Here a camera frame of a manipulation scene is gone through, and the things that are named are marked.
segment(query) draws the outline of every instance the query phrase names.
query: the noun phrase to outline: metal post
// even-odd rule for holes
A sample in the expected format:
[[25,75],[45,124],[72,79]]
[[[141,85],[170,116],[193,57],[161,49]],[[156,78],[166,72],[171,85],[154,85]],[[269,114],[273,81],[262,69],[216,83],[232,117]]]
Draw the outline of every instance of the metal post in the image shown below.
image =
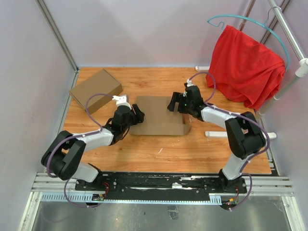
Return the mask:
[[[283,1],[281,2],[281,4],[280,4],[279,7],[281,8],[282,12],[284,12],[284,11],[287,9],[287,7],[289,6],[289,3],[290,3],[291,1],[292,1],[292,0],[283,0]],[[277,17],[274,17],[273,20],[270,22],[268,28],[274,30],[274,29],[276,28],[277,24],[278,24],[278,19],[277,19]],[[260,43],[265,44],[265,43],[267,42],[267,40],[269,39],[270,36],[271,36],[271,33],[267,30],[267,31],[264,33],[264,35],[263,35],[263,37],[262,37]]]
[[[271,7],[277,6],[277,3],[275,0],[269,0],[269,4]],[[283,31],[285,35],[287,36],[294,52],[296,53],[296,56],[299,60],[303,60],[306,58],[306,55],[299,45],[297,39],[293,35],[293,32],[291,31],[287,21],[284,18],[284,15],[279,8],[273,8],[273,11],[281,24]],[[263,107],[259,110],[258,114],[256,115],[256,118],[260,118],[263,116],[272,106],[275,102],[277,102],[301,77],[294,74],[294,76],[279,90],[279,92],[269,101],[267,101]]]
[[49,24],[54,36],[56,37],[56,39],[58,40],[59,42],[59,45],[62,49],[62,51],[64,52],[67,60],[70,62],[72,68],[74,69],[75,73],[78,71],[78,66],[71,54],[71,52],[69,51],[66,43],[64,42],[64,39],[62,38],[61,36],[61,33],[56,25],[56,23],[54,22],[49,10],[48,10],[48,7],[46,5],[46,3],[44,2],[44,0],[36,0],[40,10],[42,11],[47,23]]
[[[251,0],[251,1],[250,1],[249,6],[248,6],[248,8],[247,8],[247,11],[246,11],[246,13],[245,13],[245,17],[249,17],[250,12],[251,12],[251,10],[252,10],[252,8],[253,8],[255,2],[256,2],[256,0]],[[242,31],[242,30],[244,29],[244,26],[245,26],[245,24],[246,24],[246,21],[247,21],[247,20],[245,20],[245,19],[242,20],[242,23],[240,24],[240,27],[239,27],[239,31]]]

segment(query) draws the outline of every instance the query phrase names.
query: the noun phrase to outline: cardboard box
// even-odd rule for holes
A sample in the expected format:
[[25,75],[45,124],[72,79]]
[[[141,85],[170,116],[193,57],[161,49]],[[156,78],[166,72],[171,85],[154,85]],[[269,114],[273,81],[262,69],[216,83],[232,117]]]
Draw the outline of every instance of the cardboard box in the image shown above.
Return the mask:
[[144,122],[130,127],[133,135],[186,135],[191,126],[184,124],[183,115],[167,109],[171,97],[138,96],[136,104],[145,114]]
[[[110,95],[118,95],[123,91],[122,85],[106,70],[101,70],[91,76],[82,83],[72,88],[69,93],[77,101],[77,103],[86,110],[86,102],[88,98],[97,93],[107,93]],[[93,97],[88,104],[90,114],[96,112],[106,103],[111,101],[108,96]]]

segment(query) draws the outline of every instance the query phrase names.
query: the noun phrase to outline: wooden tabletop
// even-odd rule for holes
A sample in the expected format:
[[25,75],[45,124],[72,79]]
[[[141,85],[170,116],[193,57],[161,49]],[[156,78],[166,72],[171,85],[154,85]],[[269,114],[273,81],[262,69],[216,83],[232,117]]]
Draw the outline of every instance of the wooden tabletop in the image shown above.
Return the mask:
[[[77,84],[91,77],[102,68],[84,67],[80,70]],[[172,96],[174,91],[182,92],[186,79],[196,73],[194,68],[105,68],[119,80],[124,88],[123,94],[129,95],[133,104],[138,95]],[[199,86],[203,99],[207,99],[212,89],[205,83],[205,76],[193,79]],[[216,91],[210,101],[218,107],[234,112],[251,111],[242,103],[227,100]],[[93,113],[101,124],[111,118],[116,109],[114,101]],[[83,154],[82,161],[91,163],[102,171],[146,171],[146,172],[185,172],[218,173],[230,156],[228,140],[207,138],[205,131],[223,131],[224,129],[201,122],[186,115],[185,122],[191,125],[186,136],[134,136],[128,134],[115,145],[100,147]],[[87,132],[97,129],[84,110],[72,100],[66,116],[64,130],[71,133]],[[244,172],[270,174],[266,154],[254,158]]]

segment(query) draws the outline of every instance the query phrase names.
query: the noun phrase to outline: red cloth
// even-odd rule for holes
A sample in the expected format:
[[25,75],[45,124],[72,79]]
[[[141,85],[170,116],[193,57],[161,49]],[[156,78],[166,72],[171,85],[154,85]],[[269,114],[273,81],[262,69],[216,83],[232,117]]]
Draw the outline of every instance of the red cloth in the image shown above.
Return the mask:
[[[256,110],[279,90],[284,72],[280,56],[232,26],[219,37],[209,69],[227,99]],[[210,76],[206,81],[213,88]]]

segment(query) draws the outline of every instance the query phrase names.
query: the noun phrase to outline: blue hanger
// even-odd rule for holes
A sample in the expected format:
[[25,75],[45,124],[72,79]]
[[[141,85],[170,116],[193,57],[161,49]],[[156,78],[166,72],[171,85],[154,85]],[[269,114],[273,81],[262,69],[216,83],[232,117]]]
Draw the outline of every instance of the blue hanger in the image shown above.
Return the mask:
[[283,43],[283,41],[281,40],[281,38],[274,32],[272,31],[270,28],[268,28],[267,26],[265,26],[264,24],[252,19],[252,18],[248,18],[248,17],[245,17],[245,16],[241,16],[241,15],[236,15],[236,14],[219,14],[219,15],[216,15],[214,17],[211,17],[207,22],[210,23],[211,25],[213,26],[216,26],[216,27],[220,27],[220,25],[222,24],[222,27],[221,29],[224,30],[225,29],[225,22],[221,21],[218,25],[215,25],[213,23],[211,23],[210,21],[214,18],[221,18],[221,17],[232,17],[232,18],[241,18],[241,19],[245,19],[247,21],[250,21],[250,22],[253,22],[265,29],[267,29],[270,33],[273,34],[273,36],[275,36],[275,38],[279,41],[279,43],[281,44],[283,50],[284,50],[284,53],[285,53],[285,56],[287,58],[287,65],[286,65],[286,68],[285,70],[287,71],[288,68],[289,68],[289,64],[290,64],[290,56],[289,56],[289,52],[287,50],[287,47],[285,46],[285,44]]

